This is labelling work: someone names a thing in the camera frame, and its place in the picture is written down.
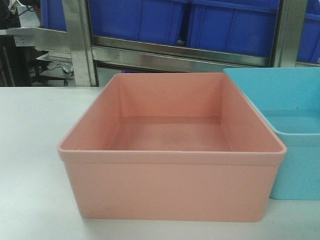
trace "metal shelf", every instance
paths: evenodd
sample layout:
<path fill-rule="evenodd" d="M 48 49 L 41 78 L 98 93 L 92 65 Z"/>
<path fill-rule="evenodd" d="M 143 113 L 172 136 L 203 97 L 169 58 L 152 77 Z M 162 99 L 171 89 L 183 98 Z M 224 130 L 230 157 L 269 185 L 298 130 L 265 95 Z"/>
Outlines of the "metal shelf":
<path fill-rule="evenodd" d="M 307 0 L 280 0 L 268 57 L 169 46 L 92 35 L 87 0 L 62 0 L 68 32 L 35 28 L 40 59 L 72 62 L 77 86 L 98 86 L 96 66 L 155 72 L 222 72 L 241 67 L 319 67 L 296 62 Z"/>

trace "light blue plastic box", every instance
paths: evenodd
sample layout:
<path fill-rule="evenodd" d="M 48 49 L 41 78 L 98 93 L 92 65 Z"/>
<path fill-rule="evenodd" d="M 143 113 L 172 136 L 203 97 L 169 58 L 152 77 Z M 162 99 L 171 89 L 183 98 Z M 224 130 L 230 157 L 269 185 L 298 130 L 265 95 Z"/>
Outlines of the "light blue plastic box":
<path fill-rule="evenodd" d="M 320 67 L 225 72 L 287 146 L 270 197 L 320 200 Z"/>

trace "white table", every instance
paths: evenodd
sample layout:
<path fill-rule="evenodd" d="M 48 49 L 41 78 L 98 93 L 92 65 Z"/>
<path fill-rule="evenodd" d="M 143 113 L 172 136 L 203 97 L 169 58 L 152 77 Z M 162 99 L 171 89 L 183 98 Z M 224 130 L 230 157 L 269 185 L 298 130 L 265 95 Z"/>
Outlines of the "white table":
<path fill-rule="evenodd" d="M 100 91 L 0 87 L 0 240 L 320 240 L 320 201 L 270 199 L 257 223 L 82 219 L 56 145 Z"/>

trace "plastic crate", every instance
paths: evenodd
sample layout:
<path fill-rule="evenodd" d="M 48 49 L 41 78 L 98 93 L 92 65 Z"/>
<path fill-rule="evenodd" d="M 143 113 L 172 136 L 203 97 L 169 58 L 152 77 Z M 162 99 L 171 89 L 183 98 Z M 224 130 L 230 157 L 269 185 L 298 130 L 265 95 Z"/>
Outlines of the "plastic crate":
<path fill-rule="evenodd" d="M 320 200 L 320 68 L 226 69 L 288 148 L 271 198 Z"/>
<path fill-rule="evenodd" d="M 183 45 L 186 45 L 187 38 L 188 38 L 191 7 L 192 7 L 191 0 L 189 0 L 189 2 L 185 6 L 184 14 L 182 17 L 181 29 L 179 33 L 179 39 L 183 41 Z"/>
<path fill-rule="evenodd" d="M 62 0 L 41 0 L 41 25 L 45 29 L 67 30 Z"/>
<path fill-rule="evenodd" d="M 320 57 L 320 2 L 308 0 L 297 60 L 318 63 Z"/>
<path fill-rule="evenodd" d="M 136 71 L 128 71 L 128 70 L 122 70 L 121 73 L 122 74 L 137 74 Z"/>
<path fill-rule="evenodd" d="M 270 56 L 278 11 L 276 1 L 191 2 L 188 47 Z"/>
<path fill-rule="evenodd" d="M 121 73 L 58 152 L 85 218 L 256 222 L 286 147 L 224 73 Z"/>
<path fill-rule="evenodd" d="M 89 0 L 92 31 L 100 36 L 176 45 L 187 2 L 188 0 Z M 42 0 L 41 4 L 44 13 L 42 26 L 66 30 L 61 0 Z"/>

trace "box bottom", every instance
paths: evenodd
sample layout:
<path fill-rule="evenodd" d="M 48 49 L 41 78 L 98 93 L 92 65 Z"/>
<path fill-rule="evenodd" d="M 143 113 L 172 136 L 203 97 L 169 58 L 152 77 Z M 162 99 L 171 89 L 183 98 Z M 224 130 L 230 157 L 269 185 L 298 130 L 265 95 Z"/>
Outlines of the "box bottom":
<path fill-rule="evenodd" d="M 127 116 L 109 150 L 231 151 L 218 117 Z"/>
<path fill-rule="evenodd" d="M 262 110 L 272 126 L 287 134 L 320 133 L 319 110 Z"/>

